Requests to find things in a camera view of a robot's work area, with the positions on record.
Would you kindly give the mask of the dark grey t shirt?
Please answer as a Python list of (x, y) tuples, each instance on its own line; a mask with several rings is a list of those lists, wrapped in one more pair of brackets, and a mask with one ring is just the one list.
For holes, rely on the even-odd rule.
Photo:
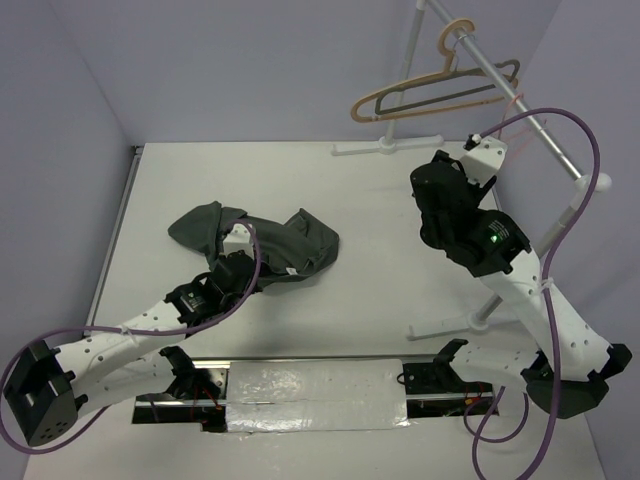
[(306, 280), (338, 258), (338, 233), (304, 209), (281, 224), (214, 201), (178, 218), (168, 227), (168, 235), (181, 246), (204, 255), (213, 269), (222, 251), (223, 234), (237, 220), (250, 223), (257, 234), (261, 250), (259, 289)]

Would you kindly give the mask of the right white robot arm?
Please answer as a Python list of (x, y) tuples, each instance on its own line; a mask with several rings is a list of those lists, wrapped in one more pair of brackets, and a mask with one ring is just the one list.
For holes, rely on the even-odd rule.
[(439, 150), (410, 174), (420, 211), (420, 237), (491, 289), (534, 338), (533, 350), (496, 350), (453, 339), (433, 360), (435, 380), (444, 390), (486, 382), (517, 389), (549, 412), (567, 419), (597, 407), (609, 378), (624, 371), (632, 353), (610, 343), (581, 318), (559, 289), (544, 280), (540, 259), (514, 220), (484, 210), (481, 200), (493, 186), (469, 182), (464, 167)]

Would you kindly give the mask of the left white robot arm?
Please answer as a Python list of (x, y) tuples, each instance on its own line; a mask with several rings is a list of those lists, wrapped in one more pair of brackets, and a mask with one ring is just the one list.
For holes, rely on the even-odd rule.
[(56, 347), (45, 335), (36, 337), (1, 375), (3, 397), (24, 440), (14, 440), (7, 429), (2, 438), (22, 453), (52, 453), (78, 439), (69, 431), (81, 417), (99, 418), (129, 398), (165, 393), (216, 402), (220, 387), (179, 344), (235, 313), (254, 292), (260, 268), (258, 247), (223, 254), (213, 271), (119, 326), (85, 327), (85, 338)]

